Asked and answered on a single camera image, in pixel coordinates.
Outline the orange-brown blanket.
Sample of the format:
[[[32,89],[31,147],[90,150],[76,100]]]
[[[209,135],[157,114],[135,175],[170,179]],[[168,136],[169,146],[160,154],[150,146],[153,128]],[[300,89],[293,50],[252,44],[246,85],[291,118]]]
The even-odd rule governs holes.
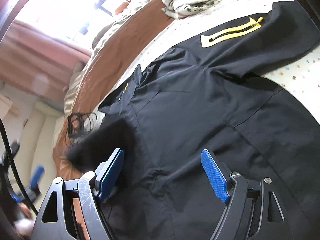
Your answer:
[[[143,49],[171,22],[162,0],[151,0],[133,14],[102,46],[84,68],[72,113],[91,113],[114,89]]]

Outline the cream padded headboard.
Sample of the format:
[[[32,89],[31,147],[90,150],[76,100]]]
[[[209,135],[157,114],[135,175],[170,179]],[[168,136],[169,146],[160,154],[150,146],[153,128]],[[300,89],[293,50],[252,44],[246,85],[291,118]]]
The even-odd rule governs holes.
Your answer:
[[[40,182],[50,184],[56,177],[56,167],[53,160],[54,136],[58,132],[59,121],[63,114],[47,104],[35,102],[31,114],[22,129],[20,149],[14,158],[18,174],[26,183],[31,178],[37,165],[44,167],[44,175]]]

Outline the pink left curtain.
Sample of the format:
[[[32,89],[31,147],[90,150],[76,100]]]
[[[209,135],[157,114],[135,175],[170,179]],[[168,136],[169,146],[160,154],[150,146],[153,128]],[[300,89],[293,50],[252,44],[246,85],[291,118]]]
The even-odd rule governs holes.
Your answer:
[[[50,37],[15,20],[1,41],[1,80],[53,102],[63,101],[75,65],[91,50]]]

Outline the black long-sleeve jacket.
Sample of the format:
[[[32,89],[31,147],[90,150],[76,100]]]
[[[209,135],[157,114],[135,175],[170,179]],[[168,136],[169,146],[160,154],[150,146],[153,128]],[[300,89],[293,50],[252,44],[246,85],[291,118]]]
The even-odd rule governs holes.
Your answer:
[[[103,152],[126,154],[104,207],[116,239],[210,239],[223,203],[202,168],[204,148],[248,179],[271,178],[294,239],[319,239],[319,124],[262,77],[304,56],[319,32],[296,2],[251,19],[261,26],[242,37],[171,47],[103,101]]]

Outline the black folded garment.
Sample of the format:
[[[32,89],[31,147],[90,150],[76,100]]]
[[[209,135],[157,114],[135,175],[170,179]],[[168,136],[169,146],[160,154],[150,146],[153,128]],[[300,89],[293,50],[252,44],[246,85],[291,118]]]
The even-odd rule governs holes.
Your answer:
[[[96,131],[71,147],[66,157],[74,167],[85,173],[95,170],[119,148],[125,153],[123,177],[137,180],[143,173],[139,143],[138,127],[121,116],[112,115],[104,119]]]

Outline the floral white bed sheet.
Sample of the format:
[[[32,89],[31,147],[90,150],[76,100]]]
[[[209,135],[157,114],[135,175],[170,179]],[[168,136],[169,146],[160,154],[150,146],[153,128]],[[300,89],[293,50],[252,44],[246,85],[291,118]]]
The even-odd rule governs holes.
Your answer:
[[[200,46],[213,48],[227,41],[255,34],[262,29],[266,17],[252,16],[252,13],[269,12],[272,3],[280,1],[285,0],[225,0],[195,16],[174,20],[130,61],[130,65],[121,72],[121,77],[112,79],[112,87],[102,93],[103,97],[122,85],[137,65],[145,69],[170,47],[195,35],[201,36],[198,39]],[[316,120],[319,119],[319,45],[293,63],[273,71],[259,71],[258,74],[281,85]]]

